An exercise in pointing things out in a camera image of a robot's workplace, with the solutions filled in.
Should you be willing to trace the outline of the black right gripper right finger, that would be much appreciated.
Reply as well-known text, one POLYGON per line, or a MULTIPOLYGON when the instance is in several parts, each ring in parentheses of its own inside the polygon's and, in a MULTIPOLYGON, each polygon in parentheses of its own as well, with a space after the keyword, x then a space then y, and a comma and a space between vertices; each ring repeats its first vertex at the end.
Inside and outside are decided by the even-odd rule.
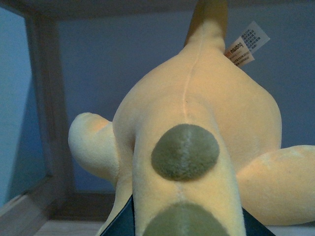
POLYGON ((242 210, 243 210, 243 216, 244 216, 246 236, 275 236, 274 233, 272 233, 256 218, 254 218, 244 208, 242 208, 242 210))

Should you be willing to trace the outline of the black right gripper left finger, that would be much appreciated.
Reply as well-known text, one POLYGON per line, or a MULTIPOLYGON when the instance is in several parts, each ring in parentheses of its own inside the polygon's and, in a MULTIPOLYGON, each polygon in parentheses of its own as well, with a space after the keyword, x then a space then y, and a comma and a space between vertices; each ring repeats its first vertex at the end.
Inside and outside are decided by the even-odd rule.
POLYGON ((97 236, 134 236, 134 203, 131 195, 113 221, 97 236))

